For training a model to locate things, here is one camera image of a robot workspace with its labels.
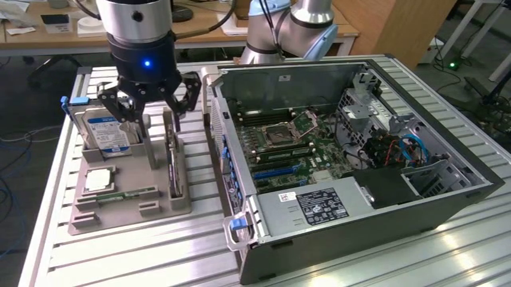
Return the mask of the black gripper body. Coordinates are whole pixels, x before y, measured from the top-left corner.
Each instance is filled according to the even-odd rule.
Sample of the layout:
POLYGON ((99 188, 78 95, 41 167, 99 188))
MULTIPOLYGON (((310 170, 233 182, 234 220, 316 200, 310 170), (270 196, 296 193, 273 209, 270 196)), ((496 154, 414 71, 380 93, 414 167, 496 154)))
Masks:
POLYGON ((141 102, 173 98, 182 84, 175 59, 175 34, 153 42, 133 43, 107 35, 119 73, 119 90, 141 102))

